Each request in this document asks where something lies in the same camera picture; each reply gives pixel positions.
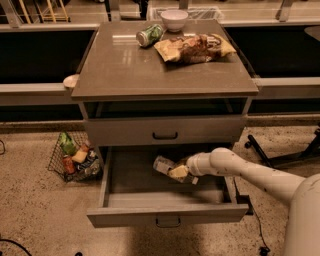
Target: countertop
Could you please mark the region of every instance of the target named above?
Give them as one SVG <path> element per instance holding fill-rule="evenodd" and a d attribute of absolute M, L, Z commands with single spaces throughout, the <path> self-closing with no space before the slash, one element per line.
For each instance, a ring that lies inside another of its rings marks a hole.
<path fill-rule="evenodd" d="M 258 93 L 237 54 L 215 62 L 183 65 L 165 63 L 153 46 L 141 48 L 135 35 L 153 23 L 101 24 L 72 98 L 81 101 L 150 100 Z M 215 20 L 190 20 L 182 32 L 165 32 L 163 38 L 199 33 L 216 33 L 226 38 Z"/>

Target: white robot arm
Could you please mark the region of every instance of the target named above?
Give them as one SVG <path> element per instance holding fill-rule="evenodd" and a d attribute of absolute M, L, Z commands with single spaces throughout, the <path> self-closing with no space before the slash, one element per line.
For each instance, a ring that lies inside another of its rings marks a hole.
<path fill-rule="evenodd" d="M 278 199 L 289 207 L 282 255 L 320 255 L 320 174 L 303 178 L 248 162 L 226 148 L 193 155 L 184 168 L 194 176 L 240 176 Z"/>

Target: gray cabinet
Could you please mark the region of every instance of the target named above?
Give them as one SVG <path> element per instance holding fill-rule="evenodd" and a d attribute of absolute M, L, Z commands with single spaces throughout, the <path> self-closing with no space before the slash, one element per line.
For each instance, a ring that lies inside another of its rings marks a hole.
<path fill-rule="evenodd" d="M 87 215 L 95 227 L 240 221 L 248 206 L 237 204 L 224 177 L 180 184 L 152 165 L 160 154 L 179 160 L 232 146 L 258 89 L 236 54 L 215 63 L 165 64 L 135 41 L 148 25 L 102 24 L 72 93 L 104 168 L 99 205 Z M 208 31 L 224 36 L 216 21 L 184 28 Z"/>

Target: wire basket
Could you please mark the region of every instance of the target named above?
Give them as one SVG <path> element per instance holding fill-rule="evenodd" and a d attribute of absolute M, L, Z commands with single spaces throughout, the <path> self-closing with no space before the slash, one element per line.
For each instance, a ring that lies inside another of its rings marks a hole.
<path fill-rule="evenodd" d="M 77 144 L 78 147 L 85 142 L 88 139 L 88 136 L 83 131 L 75 131 L 75 132 L 68 132 L 70 137 L 73 139 L 73 141 Z M 65 168 L 63 166 L 63 157 L 64 152 L 62 151 L 60 144 L 59 144 L 59 137 L 61 133 L 58 136 L 57 142 L 54 146 L 52 156 L 50 158 L 50 162 L 48 165 L 48 170 L 55 172 L 59 175 L 60 178 L 62 178 L 65 182 L 70 181 L 84 181 L 84 180 L 90 180 L 90 179 L 98 179 L 101 177 L 101 168 L 99 168 L 99 172 L 94 175 L 85 175 L 83 173 L 75 172 L 74 174 L 68 174 L 65 171 Z"/>

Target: closed drawer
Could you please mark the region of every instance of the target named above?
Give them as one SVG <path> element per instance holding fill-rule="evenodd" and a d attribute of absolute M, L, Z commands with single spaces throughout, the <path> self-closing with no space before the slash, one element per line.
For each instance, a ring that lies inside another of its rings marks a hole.
<path fill-rule="evenodd" d="M 87 212 L 92 224 L 178 227 L 240 221 L 248 206 L 235 203 L 224 177 L 206 176 L 197 185 L 181 184 L 153 170 L 156 156 L 170 151 L 177 153 L 174 147 L 109 148 L 99 206 Z M 191 153 L 188 149 L 177 150 L 179 153 L 173 157 Z"/>
<path fill-rule="evenodd" d="M 90 120 L 84 122 L 96 146 L 236 142 L 243 116 Z"/>

